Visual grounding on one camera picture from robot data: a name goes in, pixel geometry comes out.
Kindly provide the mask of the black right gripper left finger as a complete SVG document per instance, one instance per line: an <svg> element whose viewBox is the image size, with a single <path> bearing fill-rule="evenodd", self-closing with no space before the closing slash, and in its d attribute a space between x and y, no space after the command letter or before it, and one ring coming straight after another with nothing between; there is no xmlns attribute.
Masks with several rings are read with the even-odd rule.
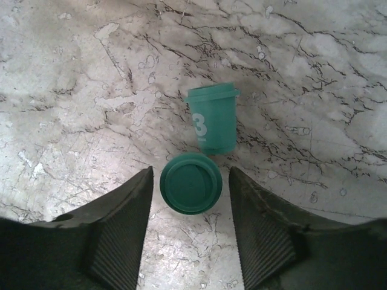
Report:
<svg viewBox="0 0 387 290"><path fill-rule="evenodd" d="M52 221L1 219L2 289L135 289L152 167Z"/></svg>

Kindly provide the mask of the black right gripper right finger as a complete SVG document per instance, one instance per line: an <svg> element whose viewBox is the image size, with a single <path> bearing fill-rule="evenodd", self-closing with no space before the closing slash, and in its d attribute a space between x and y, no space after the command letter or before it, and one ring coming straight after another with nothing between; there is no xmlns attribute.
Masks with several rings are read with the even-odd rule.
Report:
<svg viewBox="0 0 387 290"><path fill-rule="evenodd" d="M385 289L386 219L313 214L232 167L229 190L246 289Z"/></svg>

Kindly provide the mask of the teal coffee capsule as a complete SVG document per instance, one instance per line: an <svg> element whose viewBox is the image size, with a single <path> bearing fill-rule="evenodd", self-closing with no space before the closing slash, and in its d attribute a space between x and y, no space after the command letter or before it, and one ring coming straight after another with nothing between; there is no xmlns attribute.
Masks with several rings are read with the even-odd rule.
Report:
<svg viewBox="0 0 387 290"><path fill-rule="evenodd" d="M188 90L189 105L200 151L206 155L229 153L236 147L236 97L232 82Z"/></svg>
<svg viewBox="0 0 387 290"><path fill-rule="evenodd" d="M160 192L178 213L196 215L210 210L219 200L223 179L219 167L200 153L184 153L170 160L160 176Z"/></svg>

